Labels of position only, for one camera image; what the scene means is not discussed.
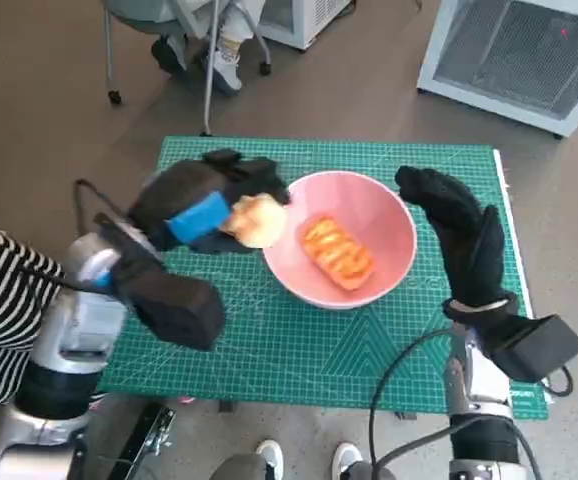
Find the right robot hand black glove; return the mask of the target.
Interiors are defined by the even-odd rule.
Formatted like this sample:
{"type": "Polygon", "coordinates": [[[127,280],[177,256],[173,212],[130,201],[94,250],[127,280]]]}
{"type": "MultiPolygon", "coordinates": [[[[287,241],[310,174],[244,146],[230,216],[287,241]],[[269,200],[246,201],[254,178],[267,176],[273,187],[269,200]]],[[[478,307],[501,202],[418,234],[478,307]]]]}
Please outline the right robot hand black glove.
{"type": "Polygon", "coordinates": [[[481,206],[464,183],[437,170],[402,166],[395,182],[438,237],[451,298],[473,308],[503,300],[505,237],[498,209],[481,206]]]}

